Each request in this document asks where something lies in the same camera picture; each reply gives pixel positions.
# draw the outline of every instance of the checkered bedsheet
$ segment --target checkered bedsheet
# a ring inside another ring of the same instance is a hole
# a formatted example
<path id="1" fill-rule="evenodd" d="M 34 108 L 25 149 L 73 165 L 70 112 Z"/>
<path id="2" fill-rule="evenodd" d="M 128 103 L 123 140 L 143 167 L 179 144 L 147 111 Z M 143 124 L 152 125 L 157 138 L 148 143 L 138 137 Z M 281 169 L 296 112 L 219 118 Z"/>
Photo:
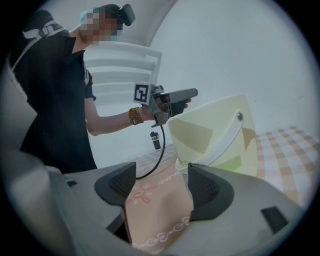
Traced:
<path id="1" fill-rule="evenodd" d="M 292 126 L 257 135 L 257 177 L 266 180 L 293 201 L 307 207 L 319 183 L 317 162 L 320 156 L 318 139 Z M 162 149 L 136 155 L 137 176 L 145 174 L 157 163 Z M 176 158 L 172 144 L 167 145 L 161 163 Z"/>

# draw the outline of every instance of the black polo shirt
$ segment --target black polo shirt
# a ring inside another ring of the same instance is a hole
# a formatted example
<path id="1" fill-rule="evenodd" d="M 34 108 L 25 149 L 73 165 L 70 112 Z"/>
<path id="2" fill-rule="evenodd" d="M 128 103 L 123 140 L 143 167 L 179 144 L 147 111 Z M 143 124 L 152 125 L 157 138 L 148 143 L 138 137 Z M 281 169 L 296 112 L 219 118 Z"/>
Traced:
<path id="1" fill-rule="evenodd" d="M 38 11 L 23 31 L 53 21 Z M 76 39 L 67 30 L 35 43 L 17 64 L 14 73 L 28 103 L 37 112 L 21 150 L 62 173 L 96 169 L 86 126 L 85 99 L 93 98 L 92 76 L 84 63 L 84 50 L 72 53 Z M 23 49 L 25 38 L 13 47 L 11 64 Z"/>

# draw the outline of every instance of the water bottle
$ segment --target water bottle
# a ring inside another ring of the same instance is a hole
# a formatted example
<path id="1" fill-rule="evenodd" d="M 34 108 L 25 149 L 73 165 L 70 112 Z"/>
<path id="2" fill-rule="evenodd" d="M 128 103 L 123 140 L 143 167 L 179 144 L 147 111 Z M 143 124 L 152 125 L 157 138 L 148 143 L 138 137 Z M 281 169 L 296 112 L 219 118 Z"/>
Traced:
<path id="1" fill-rule="evenodd" d="M 150 136 L 154 145 L 154 149 L 155 150 L 161 149 L 160 142 L 159 142 L 159 134 L 153 131 L 150 133 Z"/>

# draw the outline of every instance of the beaded bracelet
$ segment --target beaded bracelet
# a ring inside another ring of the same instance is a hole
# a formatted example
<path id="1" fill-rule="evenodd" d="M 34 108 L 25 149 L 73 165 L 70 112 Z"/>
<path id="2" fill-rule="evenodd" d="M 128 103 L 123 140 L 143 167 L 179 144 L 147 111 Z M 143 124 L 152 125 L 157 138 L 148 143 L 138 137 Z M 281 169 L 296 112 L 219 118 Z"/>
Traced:
<path id="1" fill-rule="evenodd" d="M 140 113 L 139 113 L 139 108 L 131 108 L 129 110 L 129 121 L 128 124 L 133 124 L 133 125 L 138 125 L 142 124 L 144 121 L 141 119 Z"/>

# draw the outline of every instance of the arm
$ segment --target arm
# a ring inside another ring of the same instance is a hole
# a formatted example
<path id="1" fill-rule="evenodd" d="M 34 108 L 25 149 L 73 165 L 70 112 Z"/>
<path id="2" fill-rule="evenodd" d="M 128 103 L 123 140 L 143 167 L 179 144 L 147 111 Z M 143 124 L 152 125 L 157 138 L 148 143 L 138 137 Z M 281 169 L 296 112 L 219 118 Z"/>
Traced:
<path id="1" fill-rule="evenodd" d="M 93 136 L 114 133 L 132 125 L 128 123 L 128 112 L 112 116 L 99 116 L 93 98 L 85 100 L 84 110 L 87 130 Z M 150 119 L 142 107 L 139 108 L 139 113 L 143 121 Z"/>

